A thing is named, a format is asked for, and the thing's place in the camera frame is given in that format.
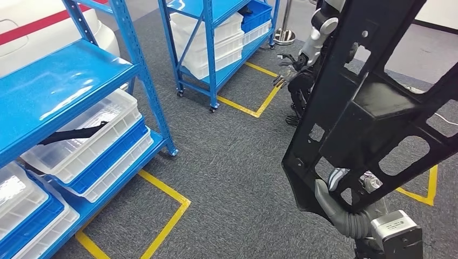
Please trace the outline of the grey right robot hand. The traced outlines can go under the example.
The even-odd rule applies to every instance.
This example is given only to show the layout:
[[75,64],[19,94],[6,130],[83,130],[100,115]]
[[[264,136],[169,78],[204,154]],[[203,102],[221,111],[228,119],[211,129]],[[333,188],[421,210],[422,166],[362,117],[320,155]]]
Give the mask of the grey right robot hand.
[[[350,213],[329,194],[330,191],[336,189],[339,181],[342,180],[349,171],[350,170],[347,168],[335,168],[330,173],[327,183],[322,180],[315,181],[315,198],[326,215],[333,221],[336,220],[338,216],[355,216],[355,214]],[[363,189],[369,193],[382,186],[382,182],[370,171],[364,172],[364,174],[359,177],[359,183]],[[363,209],[362,212],[367,215],[369,220],[387,215],[388,209],[385,199],[382,198],[374,202]]]

